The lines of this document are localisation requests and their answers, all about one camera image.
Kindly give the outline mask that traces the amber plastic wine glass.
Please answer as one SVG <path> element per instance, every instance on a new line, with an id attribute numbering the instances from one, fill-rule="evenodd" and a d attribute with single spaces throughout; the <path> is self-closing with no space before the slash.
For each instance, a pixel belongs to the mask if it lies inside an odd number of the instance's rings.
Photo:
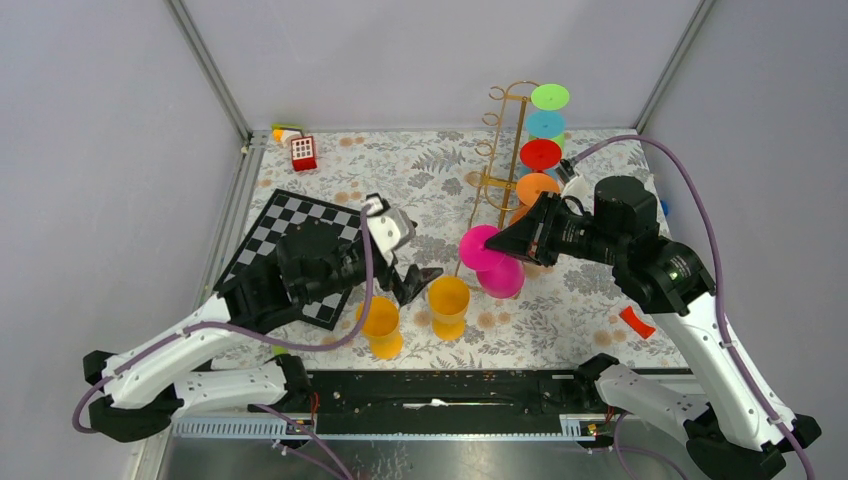
<path id="1" fill-rule="evenodd" d="M 465 329 L 465 315 L 471 301 L 468 285 L 455 276 L 440 277 L 429 286 L 427 301 L 435 335 L 446 342 L 459 339 Z"/>

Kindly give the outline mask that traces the blue plastic wine glass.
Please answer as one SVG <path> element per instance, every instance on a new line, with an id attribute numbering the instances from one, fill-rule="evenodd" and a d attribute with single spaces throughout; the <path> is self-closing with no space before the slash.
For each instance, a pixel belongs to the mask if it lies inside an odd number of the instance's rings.
<path id="1" fill-rule="evenodd" d="M 531 139 L 547 139 L 564 147 L 566 120 L 559 112 L 536 111 L 526 117 L 524 126 Z"/>

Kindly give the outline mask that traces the magenta plastic wine glass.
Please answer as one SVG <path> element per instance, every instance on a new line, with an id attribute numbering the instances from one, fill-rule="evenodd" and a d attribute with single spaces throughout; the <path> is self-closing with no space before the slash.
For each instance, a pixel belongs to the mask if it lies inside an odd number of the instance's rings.
<path id="1" fill-rule="evenodd" d="M 460 240 L 459 257 L 475 273 L 486 294 L 496 299 L 506 299 L 521 291 L 525 272 L 519 260 L 485 246 L 486 241 L 498 232 L 498 228 L 492 225 L 470 228 Z"/>

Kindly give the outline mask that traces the yellow plastic wine glass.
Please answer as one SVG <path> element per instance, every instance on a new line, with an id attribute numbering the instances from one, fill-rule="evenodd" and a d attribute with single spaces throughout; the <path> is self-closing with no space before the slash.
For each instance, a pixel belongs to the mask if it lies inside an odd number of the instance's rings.
<path id="1" fill-rule="evenodd" d="M 358 306 L 356 317 L 365 319 L 361 333 L 371 353 L 381 360 L 395 358 L 403 348 L 398 306 L 389 298 L 374 296 L 368 314 L 363 316 L 364 306 L 364 302 Z"/>

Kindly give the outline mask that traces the gold wire glass rack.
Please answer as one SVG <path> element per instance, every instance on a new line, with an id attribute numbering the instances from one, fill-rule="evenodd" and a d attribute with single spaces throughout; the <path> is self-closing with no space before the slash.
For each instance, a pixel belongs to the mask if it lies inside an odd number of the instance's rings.
<path id="1" fill-rule="evenodd" d="M 525 121 L 531 110 L 531 94 L 539 86 L 538 82 L 520 80 L 489 89 L 488 98 L 496 105 L 482 114 L 481 121 L 492 134 L 474 147 L 484 164 L 466 179 L 475 195 L 465 230 L 476 226 L 480 212 L 487 209 L 495 212 L 495 224 L 504 227 L 507 216 L 520 206 L 516 194 L 520 150 L 527 139 Z"/>

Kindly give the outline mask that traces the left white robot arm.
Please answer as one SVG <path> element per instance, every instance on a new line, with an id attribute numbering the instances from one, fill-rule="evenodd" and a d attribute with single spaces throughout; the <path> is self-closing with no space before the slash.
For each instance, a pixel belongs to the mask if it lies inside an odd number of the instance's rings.
<path id="1" fill-rule="evenodd" d="M 414 232 L 412 223 L 387 216 L 363 220 L 351 239 L 323 221 L 295 226 L 171 329 L 121 354 L 87 354 L 89 389 L 74 408 L 73 428 L 129 443 L 189 412 L 277 404 L 301 409 L 314 390 L 300 345 L 281 342 L 279 354 L 252 369 L 200 367 L 242 338 L 271 343 L 272 332 L 298 320 L 307 305 L 356 286 L 365 289 L 368 312 L 376 309 L 376 289 L 409 304 L 442 274 L 417 265 L 398 272 L 397 250 Z"/>

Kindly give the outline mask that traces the orange plastic wine glass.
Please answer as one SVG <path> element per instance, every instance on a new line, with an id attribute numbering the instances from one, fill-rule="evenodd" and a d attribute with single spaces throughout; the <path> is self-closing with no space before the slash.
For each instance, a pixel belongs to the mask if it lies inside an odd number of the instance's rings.
<path id="1" fill-rule="evenodd" d="M 534 172 L 526 174 L 519 179 L 515 192 L 520 201 L 520 206 L 511 215 L 509 225 L 513 225 L 520 220 L 542 194 L 548 192 L 560 193 L 561 188 L 559 183 L 548 174 Z"/>

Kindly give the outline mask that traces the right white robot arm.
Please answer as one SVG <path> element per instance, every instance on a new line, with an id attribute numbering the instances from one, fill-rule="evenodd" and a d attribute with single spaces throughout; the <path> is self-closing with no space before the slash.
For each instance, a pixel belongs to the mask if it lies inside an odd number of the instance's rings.
<path id="1" fill-rule="evenodd" d="M 636 415 L 683 444 L 712 479 L 771 479 L 785 454 L 811 445 L 820 427 L 788 408 L 751 365 L 716 310 L 707 268 L 691 248 L 660 234 L 657 209 L 639 180 L 607 177 L 596 185 L 592 212 L 573 211 L 563 196 L 546 192 L 485 245 L 536 265 L 567 255 L 610 266 L 615 284 L 673 341 L 704 392 L 684 395 L 599 354 L 576 370 L 579 407 Z"/>

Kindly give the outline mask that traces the red plastic wine glass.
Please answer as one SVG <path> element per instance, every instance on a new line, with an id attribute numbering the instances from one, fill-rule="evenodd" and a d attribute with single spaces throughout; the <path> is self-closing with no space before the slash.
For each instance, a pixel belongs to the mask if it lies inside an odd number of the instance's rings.
<path id="1" fill-rule="evenodd" d="M 519 151 L 523 165 L 532 171 L 555 167 L 562 159 L 562 148 L 553 140 L 536 138 L 528 141 Z"/>

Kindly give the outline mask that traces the green plastic wine glass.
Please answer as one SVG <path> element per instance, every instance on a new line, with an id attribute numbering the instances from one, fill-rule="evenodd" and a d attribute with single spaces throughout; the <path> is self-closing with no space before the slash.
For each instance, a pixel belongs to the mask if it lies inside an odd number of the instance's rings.
<path id="1" fill-rule="evenodd" d="M 569 90 L 559 84 L 547 83 L 537 86 L 530 95 L 531 103 L 542 111 L 556 111 L 570 102 Z"/>

